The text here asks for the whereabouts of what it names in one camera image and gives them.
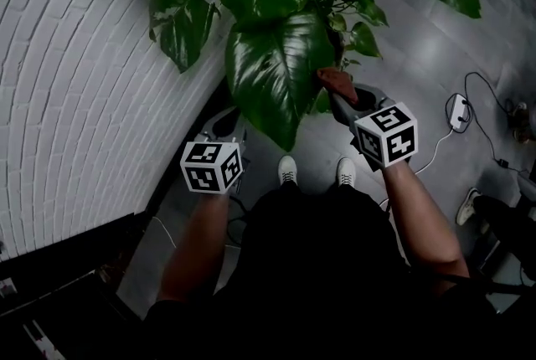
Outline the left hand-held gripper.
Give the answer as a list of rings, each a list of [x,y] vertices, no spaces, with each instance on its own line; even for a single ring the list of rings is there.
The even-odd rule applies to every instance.
[[[209,121],[209,130],[186,143],[180,167],[190,192],[226,194],[240,183],[247,129],[236,127],[239,118],[240,109],[231,106]]]

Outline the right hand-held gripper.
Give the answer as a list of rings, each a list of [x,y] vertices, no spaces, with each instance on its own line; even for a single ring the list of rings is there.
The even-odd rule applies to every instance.
[[[356,136],[359,150],[380,168],[407,160],[419,150],[418,122],[402,102],[393,104],[379,88],[353,85],[358,106],[387,106],[365,116],[356,111],[345,97],[329,92],[332,115]]]

